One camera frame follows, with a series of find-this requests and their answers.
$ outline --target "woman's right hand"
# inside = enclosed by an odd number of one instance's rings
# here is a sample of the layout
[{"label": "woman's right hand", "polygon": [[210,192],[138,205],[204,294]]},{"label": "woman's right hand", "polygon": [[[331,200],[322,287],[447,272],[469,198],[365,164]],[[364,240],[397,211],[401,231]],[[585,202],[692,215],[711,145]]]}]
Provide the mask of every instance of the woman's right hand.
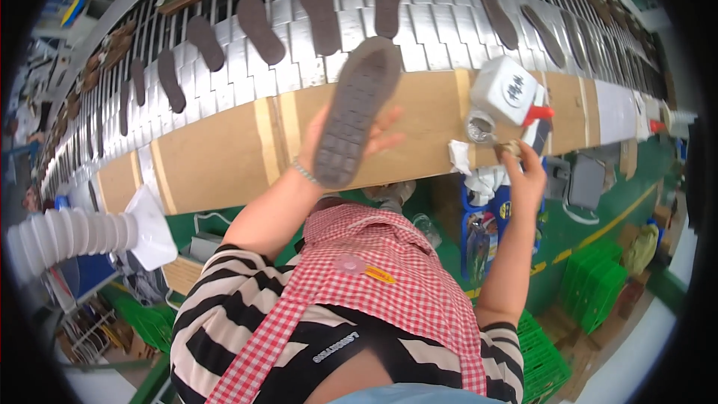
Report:
[{"label": "woman's right hand", "polygon": [[511,217],[536,219],[541,206],[541,198],[546,187],[546,172],[543,170],[539,155],[523,140],[518,141],[521,148],[521,160],[525,171],[521,171],[518,160],[507,151],[502,152],[501,162],[506,166],[511,180]]}]

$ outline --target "woman's arm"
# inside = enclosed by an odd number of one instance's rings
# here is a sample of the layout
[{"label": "woman's arm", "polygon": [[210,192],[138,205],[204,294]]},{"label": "woman's arm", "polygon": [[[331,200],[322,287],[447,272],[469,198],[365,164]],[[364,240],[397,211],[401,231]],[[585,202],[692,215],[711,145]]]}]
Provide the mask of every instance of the woman's arm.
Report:
[{"label": "woman's arm", "polygon": [[525,172],[507,152],[501,158],[511,179],[511,217],[476,300],[474,314],[479,327],[499,321],[517,326],[528,295],[536,212],[546,186],[546,172],[534,149],[524,142],[519,145]]},{"label": "woman's arm", "polygon": [[[314,152],[328,114],[329,106],[325,106],[314,116],[297,157],[299,165],[312,175]],[[394,108],[374,122],[364,158],[394,147],[404,140],[402,133],[383,136],[384,131],[400,115],[401,109]],[[321,186],[311,182],[296,168],[290,167],[267,192],[242,209],[229,226],[222,244],[236,245],[274,261],[300,229],[322,193]]]}]

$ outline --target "worker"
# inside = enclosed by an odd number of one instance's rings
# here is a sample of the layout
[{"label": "worker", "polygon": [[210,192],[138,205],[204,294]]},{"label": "worker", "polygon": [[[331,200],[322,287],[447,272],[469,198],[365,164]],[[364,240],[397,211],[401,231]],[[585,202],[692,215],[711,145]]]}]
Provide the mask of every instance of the worker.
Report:
[{"label": "worker", "polygon": [[[472,309],[426,237],[396,212],[322,198],[313,155],[328,107],[294,165],[235,218],[172,333],[172,382],[195,403],[487,403],[523,399],[516,326],[528,293],[546,175],[533,149],[501,161],[510,222]],[[390,150],[395,108],[364,157]],[[304,224],[304,244],[277,256]]]}]

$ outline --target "green floor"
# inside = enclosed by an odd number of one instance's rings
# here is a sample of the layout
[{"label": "green floor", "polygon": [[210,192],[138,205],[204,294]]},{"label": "green floor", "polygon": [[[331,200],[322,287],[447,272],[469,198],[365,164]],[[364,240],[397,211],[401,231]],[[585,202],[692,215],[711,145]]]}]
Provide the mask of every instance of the green floor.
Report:
[{"label": "green floor", "polygon": [[[565,250],[577,247],[584,239],[597,231],[612,226],[603,237],[615,239],[626,221],[633,224],[645,223],[651,216],[653,206],[656,202],[656,190],[652,190],[624,219],[615,221],[626,209],[635,203],[647,190],[658,180],[666,176],[666,183],[674,177],[669,175],[673,166],[673,146],[666,143],[660,144],[657,138],[643,142],[638,147],[638,167],[635,175],[630,181],[625,181],[623,176],[617,175],[617,183],[601,197],[597,216],[600,223],[593,226],[586,226],[576,223],[564,213],[560,202],[546,202],[546,210],[549,212],[549,220],[543,227],[543,238],[541,249],[534,256],[534,265],[546,263],[546,266],[531,276],[531,286],[528,292],[526,309],[536,315],[543,312],[556,299],[561,279],[566,268],[566,260],[552,264],[553,260]],[[411,199],[404,205],[404,214],[411,218],[417,212],[424,212],[432,216],[430,204],[429,183],[426,180],[417,181],[417,190]],[[342,193],[342,196],[357,201],[367,202],[361,191],[354,190]],[[232,220],[240,207],[223,209],[219,211],[223,216]],[[167,217],[169,228],[178,247],[184,247],[190,242],[194,234],[193,214],[182,214]],[[226,224],[220,219],[212,218],[200,220],[200,230],[222,235],[226,230]],[[443,243],[436,250],[444,267],[457,279],[465,291],[472,291],[473,287],[468,281],[464,281],[460,274],[459,248],[449,240],[444,230],[439,227]],[[301,229],[295,235],[292,243],[287,246],[279,256],[278,264],[282,265],[294,256],[294,242],[301,236]]]}]

